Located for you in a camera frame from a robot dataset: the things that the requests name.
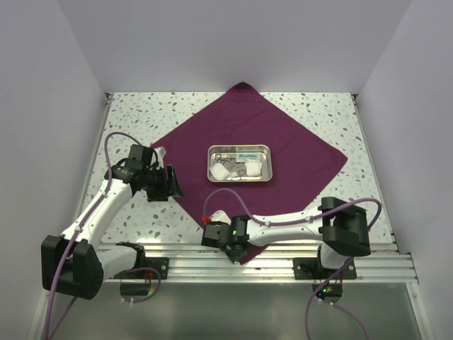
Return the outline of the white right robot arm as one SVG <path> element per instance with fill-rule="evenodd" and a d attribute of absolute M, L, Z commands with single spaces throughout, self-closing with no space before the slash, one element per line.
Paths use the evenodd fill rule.
<path fill-rule="evenodd" d="M 234 264 L 244 264 L 271 244 L 318 241 L 316 272 L 331 278 L 350 257 L 371 254 L 367 211 L 358 202 L 326 197 L 317 208 L 281 215 L 229 217 L 218 210 L 205 218 L 201 245 L 221 250 Z"/>

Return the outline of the stainless steel tray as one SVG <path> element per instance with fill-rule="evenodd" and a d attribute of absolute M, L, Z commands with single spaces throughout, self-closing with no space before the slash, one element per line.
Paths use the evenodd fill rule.
<path fill-rule="evenodd" d="M 270 148 L 264 144 L 213 145 L 207 151 L 212 183 L 268 182 L 273 178 Z"/>

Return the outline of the purple cloth mat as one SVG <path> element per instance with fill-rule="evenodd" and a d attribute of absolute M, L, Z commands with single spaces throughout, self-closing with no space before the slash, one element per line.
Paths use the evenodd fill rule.
<path fill-rule="evenodd" d="M 207 205 L 255 215 L 303 210 L 336 177 L 348 158 L 283 110 L 240 83 L 153 144 L 164 147 L 196 222 Z"/>

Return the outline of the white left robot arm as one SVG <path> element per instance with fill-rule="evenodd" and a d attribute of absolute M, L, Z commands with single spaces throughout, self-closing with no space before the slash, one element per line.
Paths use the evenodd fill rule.
<path fill-rule="evenodd" d="M 105 173 L 99 192 L 82 215 L 59 236 L 46 237 L 41 245 L 42 286 L 85 300 L 93 299 L 103 282 L 127 273 L 143 276 L 148 269 L 144 247 L 119 242 L 111 250 L 98 252 L 106 230 L 119 211 L 139 191 L 149 202 L 181 197 L 173 165 L 153 168 L 116 164 Z"/>

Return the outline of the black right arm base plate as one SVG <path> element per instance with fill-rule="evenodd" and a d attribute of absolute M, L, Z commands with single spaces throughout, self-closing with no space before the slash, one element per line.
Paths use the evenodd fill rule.
<path fill-rule="evenodd" d="M 325 268 L 321 265 L 321 262 L 317 257 L 299 257 L 292 259 L 294 278 L 296 280 L 326 280 L 336 270 Z M 357 279 L 357 272 L 355 270 L 355 264 L 350 264 L 346 269 L 342 271 L 339 278 L 343 280 L 355 280 Z"/>

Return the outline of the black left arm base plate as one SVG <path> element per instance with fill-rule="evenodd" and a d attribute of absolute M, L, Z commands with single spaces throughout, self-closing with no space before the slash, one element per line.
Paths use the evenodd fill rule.
<path fill-rule="evenodd" d="M 157 279 L 158 272 L 161 276 L 161 280 L 166 280 L 168 277 L 169 269 L 169 258 L 168 257 L 145 257 L 133 267 L 145 268 L 145 270 L 134 271 L 131 270 L 123 271 L 115 276 L 114 279 L 135 279 L 135 280 L 148 280 L 150 278 Z"/>

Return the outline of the green white dressing packet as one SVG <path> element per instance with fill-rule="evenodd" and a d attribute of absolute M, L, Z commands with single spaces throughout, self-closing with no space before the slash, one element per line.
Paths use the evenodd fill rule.
<path fill-rule="evenodd" d="M 239 162 L 260 162 L 261 161 L 261 153 L 254 152 L 248 154 L 238 154 L 236 156 L 236 160 Z"/>

